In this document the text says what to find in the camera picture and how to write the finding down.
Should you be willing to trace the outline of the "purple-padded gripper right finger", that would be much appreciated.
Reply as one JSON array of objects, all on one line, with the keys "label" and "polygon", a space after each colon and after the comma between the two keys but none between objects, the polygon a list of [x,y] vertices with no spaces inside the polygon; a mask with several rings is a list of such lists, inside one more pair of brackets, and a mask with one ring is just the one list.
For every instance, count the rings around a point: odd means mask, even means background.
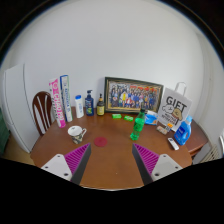
[{"label": "purple-padded gripper right finger", "polygon": [[132,145],[132,154],[145,185],[182,169],[182,167],[167,154],[158,155],[136,143]]}]

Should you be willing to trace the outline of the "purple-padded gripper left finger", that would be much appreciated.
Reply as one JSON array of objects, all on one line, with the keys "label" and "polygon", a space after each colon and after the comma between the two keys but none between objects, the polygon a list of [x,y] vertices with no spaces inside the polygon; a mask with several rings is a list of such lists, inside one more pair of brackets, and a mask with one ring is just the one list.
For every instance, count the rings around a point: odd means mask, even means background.
[{"label": "purple-padded gripper left finger", "polygon": [[66,155],[56,154],[42,169],[79,185],[90,155],[91,144],[87,143]]}]

